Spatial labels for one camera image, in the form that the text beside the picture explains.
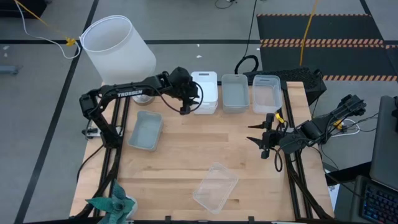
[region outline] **wooden tabletop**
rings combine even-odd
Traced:
[[[304,87],[298,82],[288,82],[288,87],[294,121],[300,124],[310,119]],[[246,139],[246,136],[261,138],[263,130],[247,126],[261,124],[265,115],[255,114],[252,107],[243,114],[225,114],[221,94],[219,88],[218,108],[213,115],[180,116],[167,108],[159,97],[147,106],[138,106],[131,100],[118,182],[128,195],[137,199],[138,210],[133,219],[164,220],[166,215],[171,215],[173,220],[248,220],[248,216],[254,216],[256,221],[294,220],[285,166],[282,172],[277,172],[275,153],[271,152],[269,159],[261,159],[258,146]],[[165,99],[175,108],[180,107],[178,100],[168,96]],[[112,117],[113,103],[103,113],[108,122]],[[128,145],[139,110],[161,113],[164,119],[155,152]],[[90,140],[85,158],[101,144],[99,138]],[[85,199],[92,197],[98,188],[103,158],[104,150],[87,162],[81,171],[70,215],[76,215],[86,205]],[[319,153],[306,148],[302,160],[309,191],[325,211],[334,216]],[[217,215],[207,211],[192,197],[214,162],[219,162],[239,177],[238,184]],[[299,190],[297,192],[304,217],[302,196]]]

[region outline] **gray floor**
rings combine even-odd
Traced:
[[[91,3],[79,0],[53,0],[42,18],[71,37],[82,33]],[[259,1],[258,13],[309,13],[315,0]],[[385,39],[398,40],[395,21],[397,3],[393,0],[367,0]],[[254,1],[238,1],[229,9],[214,7],[214,0],[99,0],[94,21],[120,14],[132,20],[143,39],[246,39]],[[317,13],[363,13],[359,0],[321,0]],[[256,20],[252,39],[258,39]],[[34,35],[61,39],[39,21],[28,20]],[[31,39],[22,30],[20,19],[0,18],[0,39]],[[0,45],[0,63],[22,65],[17,76],[0,76],[0,217],[12,223],[21,204],[32,169],[47,132],[71,60],[62,57],[54,45]],[[171,71],[176,66],[189,71],[214,70],[233,73],[245,45],[150,45],[157,58],[157,72]],[[257,45],[249,54],[259,55]],[[74,49],[67,49],[67,54]],[[250,62],[241,71],[250,70]],[[78,97],[100,84],[101,80],[85,53],[78,62],[75,76],[51,142],[43,171],[28,209],[25,222],[67,218],[75,191],[75,176],[85,148],[80,131],[86,120],[81,115]],[[398,95],[396,82],[326,82],[328,91],[321,97],[315,114],[332,110],[340,99],[351,93],[364,98],[366,115],[377,111],[382,95]],[[374,121],[361,124],[375,127]],[[370,160],[374,133],[331,139],[324,151],[345,168]]]

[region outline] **orange striped tape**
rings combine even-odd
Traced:
[[[311,14],[283,14],[283,13],[268,13],[268,14],[257,14],[257,17],[260,16],[310,16]],[[368,14],[314,14],[314,16],[370,16]]]
[[[385,81],[394,82],[397,81],[396,75],[325,75],[323,76],[325,81]]]
[[[303,39],[262,39],[261,47],[301,47]],[[379,39],[306,39],[305,47],[382,47]]]

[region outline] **gray plastic tray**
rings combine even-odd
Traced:
[[[223,75],[223,111],[243,113],[250,105],[248,78],[245,75]]]
[[[150,111],[138,111],[129,145],[138,149],[155,151],[162,128],[162,115]]]

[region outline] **white cable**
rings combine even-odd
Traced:
[[[346,119],[344,119],[344,121],[351,121],[353,124],[355,124],[355,125],[356,125],[356,129],[357,129],[357,131],[356,131],[356,132],[354,132],[354,133],[337,134],[337,135],[334,135],[334,136],[332,136],[332,137],[340,137],[340,136],[349,136],[349,135],[354,135],[354,134],[358,134],[358,133],[361,131],[361,129],[359,128],[359,125],[358,125],[358,124],[356,124],[356,122],[355,122],[355,121],[353,121],[352,119],[348,119],[348,118],[346,118]]]
[[[67,57],[67,56],[65,55],[65,52],[63,51],[61,45],[59,45],[58,43],[56,43],[56,42],[54,42],[54,41],[52,41],[52,40],[48,40],[48,39],[46,39],[46,38],[44,38],[44,37],[36,37],[36,36],[34,36],[34,35],[30,35],[30,34],[26,31],[24,14],[22,13],[22,10],[21,10],[21,8],[19,7],[18,3],[15,2],[15,4],[17,5],[18,10],[19,10],[19,12],[20,12],[20,14],[21,14],[22,23],[23,23],[23,25],[24,25],[24,31],[25,31],[25,33],[26,33],[27,35],[29,35],[29,36],[31,36],[31,37],[34,37],[34,38],[37,38],[37,39],[46,40],[46,41],[51,42],[51,43],[53,43],[53,44],[56,44],[56,45],[61,49],[62,54],[63,54],[63,56],[64,56],[66,59],[74,59],[75,57],[77,57],[77,56],[80,54],[80,50],[81,50],[81,49],[80,49],[80,46],[77,44],[77,42],[75,42],[75,45],[77,46],[77,50],[78,50],[77,54],[76,54],[75,56],[73,56],[73,57]]]

